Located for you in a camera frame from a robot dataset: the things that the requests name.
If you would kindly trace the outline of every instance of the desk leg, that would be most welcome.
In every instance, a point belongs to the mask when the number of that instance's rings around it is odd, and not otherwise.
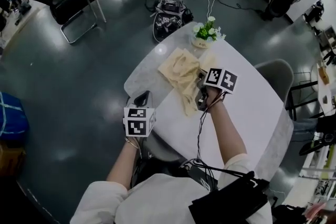
[[[106,23],[106,19],[105,19],[105,16],[104,16],[104,13],[103,13],[103,10],[101,9],[101,6],[99,4],[99,1],[96,0],[97,2],[97,5],[98,5],[98,8],[99,8],[99,11],[100,11],[100,14],[101,14],[101,17],[103,18],[104,22]]]

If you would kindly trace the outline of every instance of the gray chair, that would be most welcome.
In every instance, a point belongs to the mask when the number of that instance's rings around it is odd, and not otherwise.
[[[289,63],[282,59],[262,62],[254,66],[278,94],[284,105],[294,81],[294,73]]]

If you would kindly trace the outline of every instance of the chair leg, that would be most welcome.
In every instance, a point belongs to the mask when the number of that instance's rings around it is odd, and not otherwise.
[[[80,14],[82,14],[82,13],[83,13],[83,10],[80,10],[78,13],[76,13],[75,15],[73,15],[73,16],[72,16],[72,17],[71,17],[65,24],[63,24],[63,25],[61,26],[61,32],[62,32],[63,36],[65,37],[65,39],[67,40],[67,42],[68,42],[69,44],[73,44],[73,43],[75,43],[78,39],[80,39],[82,36],[84,36],[88,31],[90,31],[91,29],[93,29],[93,28],[95,28],[95,27],[97,26],[97,21],[98,21],[97,15],[96,15],[96,13],[94,12],[94,10],[93,10],[93,8],[92,8],[92,4],[91,4],[91,2],[90,2],[89,0],[87,0],[87,2],[89,3],[90,9],[91,9],[93,15],[95,16],[96,20],[94,21],[93,25],[92,25],[89,29],[87,29],[83,34],[81,34],[81,35],[80,35],[78,38],[76,38],[74,41],[70,41],[70,40],[68,39],[68,37],[66,36],[66,34],[64,33],[64,29],[65,29],[66,26],[68,26],[72,21],[74,21]]]

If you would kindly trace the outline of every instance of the chair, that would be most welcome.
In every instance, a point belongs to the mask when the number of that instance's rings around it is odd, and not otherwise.
[[[93,29],[97,25],[97,16],[91,6],[91,2],[94,0],[35,0],[46,4],[50,7],[51,14],[58,24],[61,25],[61,32],[66,38],[69,44],[76,42],[79,38],[81,38],[84,34],[86,34],[89,30]],[[69,25],[74,19],[76,19],[80,14],[83,13],[83,9],[89,5],[96,21],[94,24],[87,29],[82,35],[76,38],[74,41],[69,41],[68,37],[64,33],[64,29],[67,25]]]
[[[254,66],[268,81],[284,104],[294,81],[294,73],[289,63],[282,59],[259,63]]]

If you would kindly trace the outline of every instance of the beige cloth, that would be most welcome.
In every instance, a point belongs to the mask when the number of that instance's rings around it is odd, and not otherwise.
[[[215,57],[208,55],[201,68],[208,71],[214,62]],[[196,83],[199,69],[199,60],[186,49],[180,48],[176,48],[158,68],[159,72],[181,95],[184,112],[187,116],[191,116],[197,111],[195,98],[198,93]]]

